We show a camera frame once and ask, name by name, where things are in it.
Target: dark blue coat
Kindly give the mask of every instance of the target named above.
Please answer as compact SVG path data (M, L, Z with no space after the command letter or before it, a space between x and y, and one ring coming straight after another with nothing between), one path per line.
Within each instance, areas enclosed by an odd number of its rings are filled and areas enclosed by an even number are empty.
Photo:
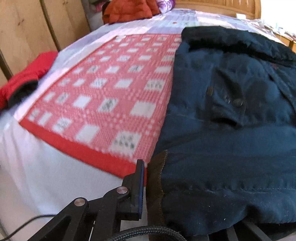
M165 224L192 236L246 216L296 222L295 110L296 54L288 47L247 31L185 28L155 149L167 150L159 166ZM158 161L148 166L148 215Z

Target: black cable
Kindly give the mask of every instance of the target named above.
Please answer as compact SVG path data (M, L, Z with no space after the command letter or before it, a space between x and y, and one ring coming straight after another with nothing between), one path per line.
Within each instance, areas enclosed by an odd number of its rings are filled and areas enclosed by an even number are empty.
M119 233L116 233L115 235L106 239L105 241L124 241L129 238L147 234L162 234L169 236L174 241L186 241L186 239L181 234L177 233L174 230L161 226L142 226L132 229L126 229Z
M8 239L10 239L13 235L15 235L18 231L20 231L22 228L26 227L29 223L33 222L36 219L39 218L52 218L55 217L56 214L45 214L45 215L39 215L36 217L31 218L30 220L28 220L27 222L25 222L22 226L20 226L19 228L17 228L15 231L13 231L10 235L8 235L6 238L4 239L0 239L0 241L6 241Z

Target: bed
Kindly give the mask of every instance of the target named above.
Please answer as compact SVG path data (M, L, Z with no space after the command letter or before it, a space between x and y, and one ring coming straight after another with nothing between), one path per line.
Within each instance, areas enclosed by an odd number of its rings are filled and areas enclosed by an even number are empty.
M33 216L58 213L76 197L96 199L121 185L120 177L64 154L20 126L19 121L52 83L116 36L180 34L186 26L220 25L260 33L278 41L252 24L233 18L236 13L245 14L250 19L260 18L260 11L258 0L177 1L176 8L166 14L104 25L62 50L51 70L40 80L38 89L21 105L1 113L0 219L5 231L11 233ZM144 203L141 221L124 221L121 228L147 225L145 207ZM35 221L12 240L27 240L46 221Z

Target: silver bolt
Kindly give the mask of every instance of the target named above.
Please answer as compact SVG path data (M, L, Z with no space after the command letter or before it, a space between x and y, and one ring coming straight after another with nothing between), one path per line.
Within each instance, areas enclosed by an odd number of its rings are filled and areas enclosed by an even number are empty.
M118 187L116 190L119 194L124 194L128 192L128 189L126 187Z
M85 200L83 198L77 198L75 201L74 201L74 204L78 207L80 206L83 206L85 204Z

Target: red and white checkered towel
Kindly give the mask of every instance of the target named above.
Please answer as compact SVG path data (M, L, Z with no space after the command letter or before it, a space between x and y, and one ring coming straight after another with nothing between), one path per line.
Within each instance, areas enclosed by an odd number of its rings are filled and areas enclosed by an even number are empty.
M118 36L58 79L20 124L104 171L124 177L150 161L172 85L180 35Z

